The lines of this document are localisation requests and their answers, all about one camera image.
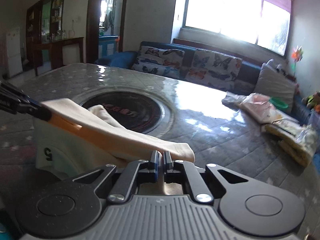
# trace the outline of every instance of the stuffed toy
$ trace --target stuffed toy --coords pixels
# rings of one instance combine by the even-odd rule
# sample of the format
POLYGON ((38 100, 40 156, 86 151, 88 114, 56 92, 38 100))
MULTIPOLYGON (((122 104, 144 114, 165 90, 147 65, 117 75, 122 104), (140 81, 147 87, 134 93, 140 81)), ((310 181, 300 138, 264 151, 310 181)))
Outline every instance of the stuffed toy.
POLYGON ((308 109, 312 109, 317 105, 320 105, 320 92, 316 91, 312 96, 303 98, 302 103, 305 104, 308 109))
POLYGON ((314 110, 316 111, 317 114, 320 114, 320 105, 316 105, 314 110))

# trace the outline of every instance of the printed number 5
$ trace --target printed number 5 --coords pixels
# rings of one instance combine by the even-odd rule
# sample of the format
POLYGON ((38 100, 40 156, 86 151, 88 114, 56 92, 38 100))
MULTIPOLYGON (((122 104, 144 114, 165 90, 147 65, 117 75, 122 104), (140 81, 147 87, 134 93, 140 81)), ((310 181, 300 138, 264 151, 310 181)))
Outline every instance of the printed number 5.
POLYGON ((44 148, 44 154, 47 156, 47 161, 52 161, 52 153, 50 153, 51 150, 49 148, 44 148))

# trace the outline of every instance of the gray pillow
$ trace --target gray pillow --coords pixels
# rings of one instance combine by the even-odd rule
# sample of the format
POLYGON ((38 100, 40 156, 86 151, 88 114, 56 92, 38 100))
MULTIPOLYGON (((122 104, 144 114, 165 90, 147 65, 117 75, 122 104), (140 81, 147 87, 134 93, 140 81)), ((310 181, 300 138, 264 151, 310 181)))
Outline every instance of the gray pillow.
POLYGON ((288 104, 286 113, 291 113, 295 84, 275 69, 263 64, 254 93, 276 97, 288 104))

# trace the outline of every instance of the white towel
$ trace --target white towel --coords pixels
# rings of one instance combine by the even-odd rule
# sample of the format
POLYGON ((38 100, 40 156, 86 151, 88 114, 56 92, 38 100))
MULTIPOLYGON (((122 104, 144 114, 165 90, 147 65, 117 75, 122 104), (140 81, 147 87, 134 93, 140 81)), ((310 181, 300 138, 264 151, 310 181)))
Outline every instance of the white towel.
POLYGON ((70 99, 43 102, 53 116, 49 122, 33 119, 37 144, 36 167, 60 179, 113 163, 125 167, 150 158, 153 150, 170 151, 172 159, 194 162, 187 143, 174 143, 124 128, 103 108, 90 111, 70 99))

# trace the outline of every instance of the floor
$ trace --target floor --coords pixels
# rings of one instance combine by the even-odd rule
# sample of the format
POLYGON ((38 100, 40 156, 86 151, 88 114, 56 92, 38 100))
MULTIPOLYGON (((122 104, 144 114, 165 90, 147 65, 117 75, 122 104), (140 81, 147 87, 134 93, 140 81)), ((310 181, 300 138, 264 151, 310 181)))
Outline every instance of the floor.
MULTIPOLYGON (((38 67, 38 75, 51 70, 51 62, 44 62, 43 66, 38 67)), ((16 87, 22 86, 27 80, 36 76, 34 69, 25 71, 8 80, 9 83, 16 87)))

